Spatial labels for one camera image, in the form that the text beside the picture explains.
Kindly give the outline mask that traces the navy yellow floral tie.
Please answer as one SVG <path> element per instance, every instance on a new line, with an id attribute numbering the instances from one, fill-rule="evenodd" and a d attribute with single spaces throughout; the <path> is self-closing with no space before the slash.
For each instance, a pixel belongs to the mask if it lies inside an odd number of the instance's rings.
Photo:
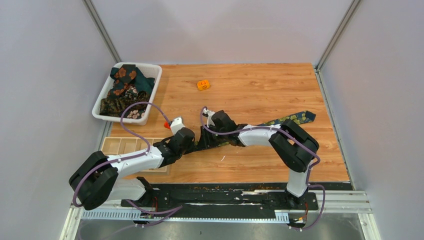
<path id="1" fill-rule="evenodd" d="M 306 133 L 303 128 L 299 127 L 299 125 L 311 123 L 315 120 L 316 115 L 310 111 L 303 111 L 298 112 L 295 114 L 288 115 L 283 118 L 278 118 L 272 121 L 268 121 L 266 123 L 260 124 L 260 125 L 251 125 L 249 126 L 246 131 L 240 131 L 243 127 L 245 127 L 245 124 L 239 124 L 237 130 L 231 131 L 231 132 L 225 132 L 225 133 L 219 133 L 211 131 L 207 128 L 206 125 L 204 125 L 204 128 L 216 135 L 230 135 L 230 134 L 238 134 L 238 137 L 241 136 L 241 134 L 246 134 L 254 131 L 254 128 L 257 128 L 258 130 L 270 130 L 271 128 L 278 128 L 281 126 L 286 126 L 288 131 L 288 134 L 292 137 L 296 138 L 298 141 L 300 140 L 300 135 Z M 247 142 L 245 140 L 240 140 L 240 147 L 246 147 Z M 194 150 L 193 152 L 203 151 L 203 150 L 209 150 L 213 149 L 215 147 L 200 147 L 200 138 L 198 141 L 194 143 Z"/>

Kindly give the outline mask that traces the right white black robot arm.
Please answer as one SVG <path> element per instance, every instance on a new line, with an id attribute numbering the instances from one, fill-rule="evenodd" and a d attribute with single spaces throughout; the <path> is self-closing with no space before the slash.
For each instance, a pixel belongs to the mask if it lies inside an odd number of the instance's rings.
<path id="1" fill-rule="evenodd" d="M 298 209 L 306 201 L 312 168 L 321 159 L 319 143 L 292 119 L 279 124 L 236 124 L 223 110 L 214 112 L 204 106 L 200 111 L 202 127 L 233 146 L 271 147 L 289 169 L 286 204 Z"/>

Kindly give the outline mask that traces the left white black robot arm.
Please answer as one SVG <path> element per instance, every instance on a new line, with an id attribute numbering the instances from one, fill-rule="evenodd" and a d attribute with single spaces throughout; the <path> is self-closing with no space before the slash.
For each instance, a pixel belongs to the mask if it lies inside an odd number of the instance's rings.
<path id="1" fill-rule="evenodd" d="M 87 211 L 109 200 L 135 200 L 142 207 L 149 206 L 153 201 L 150 184 L 144 178 L 126 177 L 174 164 L 194 145 L 194 140 L 195 133 L 183 127 L 139 151 L 120 155 L 93 152 L 69 178 L 73 204 Z"/>

